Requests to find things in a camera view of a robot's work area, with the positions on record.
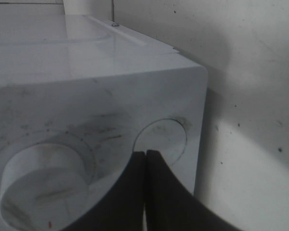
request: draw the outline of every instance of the washing machine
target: washing machine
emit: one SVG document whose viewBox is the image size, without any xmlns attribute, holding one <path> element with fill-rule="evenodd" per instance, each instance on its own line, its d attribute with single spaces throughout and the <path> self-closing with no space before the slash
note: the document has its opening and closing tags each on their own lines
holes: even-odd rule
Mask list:
<svg viewBox="0 0 289 231">
<path fill-rule="evenodd" d="M 0 16 L 0 231 L 58 231 L 133 151 L 193 193 L 207 89 L 174 47 L 82 15 Z"/>
</svg>

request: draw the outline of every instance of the screw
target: screw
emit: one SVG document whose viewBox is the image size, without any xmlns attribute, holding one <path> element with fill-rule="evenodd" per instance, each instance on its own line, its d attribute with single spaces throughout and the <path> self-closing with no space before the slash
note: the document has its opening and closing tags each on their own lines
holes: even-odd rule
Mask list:
<svg viewBox="0 0 289 231">
<path fill-rule="evenodd" d="M 119 23 L 113 23 L 113 24 L 111 24 L 111 26 L 116 27 L 116 26 L 120 26 L 120 25 L 119 25 Z"/>
</svg>

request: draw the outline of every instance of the appliance top panel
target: appliance top panel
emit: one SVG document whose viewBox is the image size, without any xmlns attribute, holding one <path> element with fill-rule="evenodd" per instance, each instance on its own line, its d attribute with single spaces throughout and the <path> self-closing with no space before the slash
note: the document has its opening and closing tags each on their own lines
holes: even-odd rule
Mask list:
<svg viewBox="0 0 289 231">
<path fill-rule="evenodd" d="M 0 86 L 199 67 L 112 24 L 88 15 L 0 16 Z"/>
</svg>

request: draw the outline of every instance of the white appliance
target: white appliance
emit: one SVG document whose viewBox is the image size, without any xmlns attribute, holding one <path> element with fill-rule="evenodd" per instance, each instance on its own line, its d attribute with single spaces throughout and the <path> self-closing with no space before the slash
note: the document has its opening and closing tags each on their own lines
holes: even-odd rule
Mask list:
<svg viewBox="0 0 289 231">
<path fill-rule="evenodd" d="M 0 17 L 0 231 L 59 230 L 132 151 L 193 192 L 207 87 L 172 46 L 91 16 Z"/>
</svg>

